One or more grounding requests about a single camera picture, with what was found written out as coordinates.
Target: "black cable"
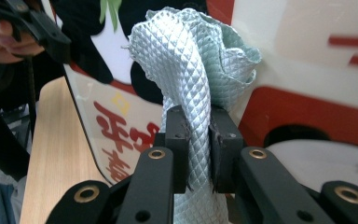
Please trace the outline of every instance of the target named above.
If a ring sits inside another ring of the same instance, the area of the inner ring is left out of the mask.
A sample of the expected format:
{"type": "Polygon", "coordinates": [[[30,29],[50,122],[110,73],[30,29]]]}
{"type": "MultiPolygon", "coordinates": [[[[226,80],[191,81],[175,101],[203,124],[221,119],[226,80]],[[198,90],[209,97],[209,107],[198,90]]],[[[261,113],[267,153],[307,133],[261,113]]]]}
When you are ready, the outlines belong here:
{"type": "Polygon", "coordinates": [[[34,92],[34,67],[32,64],[32,57],[25,57],[23,64],[28,77],[28,111],[30,115],[31,137],[32,140],[34,140],[34,126],[36,123],[36,97],[34,92]]]}

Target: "diamond pattern fabric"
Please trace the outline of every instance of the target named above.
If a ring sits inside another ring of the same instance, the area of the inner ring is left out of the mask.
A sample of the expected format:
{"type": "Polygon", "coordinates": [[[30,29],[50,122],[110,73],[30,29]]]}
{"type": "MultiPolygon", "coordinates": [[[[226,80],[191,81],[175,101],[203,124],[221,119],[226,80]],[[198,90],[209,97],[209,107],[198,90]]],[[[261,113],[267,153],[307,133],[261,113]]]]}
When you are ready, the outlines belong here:
{"type": "Polygon", "coordinates": [[[146,19],[132,28],[129,50],[164,95],[160,131],[166,111],[181,105],[191,132],[189,189],[174,196],[174,222],[228,223],[226,198],[213,193],[210,178],[211,105],[235,105],[255,80],[259,50],[246,46],[232,27],[191,8],[148,11],[146,19]]]}

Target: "wooden table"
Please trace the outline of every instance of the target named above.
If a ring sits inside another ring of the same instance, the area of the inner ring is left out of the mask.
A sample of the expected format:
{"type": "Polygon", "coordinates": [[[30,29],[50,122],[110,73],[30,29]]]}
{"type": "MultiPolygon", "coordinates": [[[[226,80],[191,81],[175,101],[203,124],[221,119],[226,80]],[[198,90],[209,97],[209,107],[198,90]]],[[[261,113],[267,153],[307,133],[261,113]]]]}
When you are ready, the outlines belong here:
{"type": "Polygon", "coordinates": [[[98,171],[65,79],[41,91],[21,224],[45,223],[62,195],[98,171]]]}

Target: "green object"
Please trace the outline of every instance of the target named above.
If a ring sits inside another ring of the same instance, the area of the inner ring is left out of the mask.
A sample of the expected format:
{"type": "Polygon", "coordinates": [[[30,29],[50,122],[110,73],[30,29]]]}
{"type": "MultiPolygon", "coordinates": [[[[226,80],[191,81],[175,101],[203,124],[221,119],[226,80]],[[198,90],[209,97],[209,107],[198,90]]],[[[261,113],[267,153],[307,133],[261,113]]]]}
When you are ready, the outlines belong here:
{"type": "Polygon", "coordinates": [[[106,16],[106,9],[109,7],[110,18],[112,19],[113,30],[116,31],[118,25],[118,9],[121,6],[121,0],[101,0],[100,23],[103,23],[106,16]]]}

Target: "person's hand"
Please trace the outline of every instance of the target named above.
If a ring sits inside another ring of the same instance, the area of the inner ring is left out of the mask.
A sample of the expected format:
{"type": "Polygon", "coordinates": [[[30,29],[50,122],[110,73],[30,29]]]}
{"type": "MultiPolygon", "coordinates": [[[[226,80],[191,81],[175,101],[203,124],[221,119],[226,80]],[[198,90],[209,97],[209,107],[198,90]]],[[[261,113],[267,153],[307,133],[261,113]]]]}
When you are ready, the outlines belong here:
{"type": "Polygon", "coordinates": [[[8,21],[0,21],[0,63],[16,63],[22,60],[13,54],[36,55],[44,50],[28,34],[21,34],[21,42],[17,42],[11,36],[12,32],[8,21]]]}

